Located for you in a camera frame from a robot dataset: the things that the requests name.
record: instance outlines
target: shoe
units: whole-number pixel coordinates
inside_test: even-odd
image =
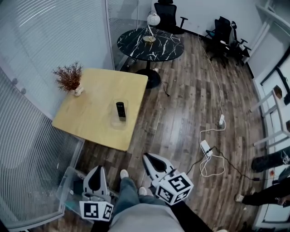
[[[126,169],[121,170],[120,172],[120,178],[123,179],[125,177],[129,177],[129,173],[127,172]]]
[[[251,191],[250,191],[250,195],[253,195],[255,192],[256,192],[255,188],[252,187],[252,188],[251,188]]]
[[[146,196],[147,195],[147,189],[145,187],[140,187],[138,189],[138,195],[144,195],[144,196]]]
[[[235,201],[236,201],[236,202],[242,202],[243,199],[244,199],[244,196],[242,196],[242,195],[240,195],[240,194],[237,194],[237,195],[235,196]]]

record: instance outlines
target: white lamp shade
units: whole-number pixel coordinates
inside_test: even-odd
[[[147,17],[147,22],[151,26],[156,26],[160,23],[160,17],[156,13],[150,14]]]

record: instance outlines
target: power adapter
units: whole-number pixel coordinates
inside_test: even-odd
[[[212,152],[212,150],[210,150],[210,147],[209,147],[209,145],[208,145],[208,143],[207,143],[206,140],[203,140],[200,143],[200,145],[201,145],[201,148],[203,150],[203,153],[206,155],[207,158],[209,158],[210,156],[212,156],[213,152]]]
[[[225,116],[222,114],[221,118],[219,119],[219,125],[222,126],[223,125],[223,121],[225,120]]]

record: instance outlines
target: round table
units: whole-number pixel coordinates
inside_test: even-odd
[[[184,45],[175,35],[152,29],[156,40],[147,43],[143,37],[150,35],[148,28],[140,28],[127,31],[122,34],[117,41],[118,48],[127,56],[147,61],[146,69],[141,69],[137,74],[148,76],[146,88],[154,88],[160,84],[160,76],[157,72],[150,69],[151,61],[168,61],[181,56]]]

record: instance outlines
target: office chair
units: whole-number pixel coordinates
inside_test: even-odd
[[[157,29],[170,32],[172,34],[183,34],[184,31],[181,29],[185,20],[182,18],[180,27],[176,26],[176,5],[173,5],[173,0],[158,0],[158,3],[154,3],[156,13],[160,17],[160,23],[156,26]]]
[[[213,56],[210,58],[217,57],[220,58],[223,67],[226,68],[226,63],[228,63],[227,53],[230,50],[229,40],[232,31],[230,21],[220,17],[214,21],[215,29],[213,31],[206,30],[207,35],[212,38],[212,42],[207,46],[207,52],[211,51]]]
[[[236,59],[236,65],[238,65],[244,57],[250,57],[248,51],[251,51],[251,49],[242,45],[244,42],[248,43],[244,39],[241,39],[241,42],[237,40],[237,25],[234,21],[232,21],[232,28],[234,31],[234,42],[231,44],[231,55]]]

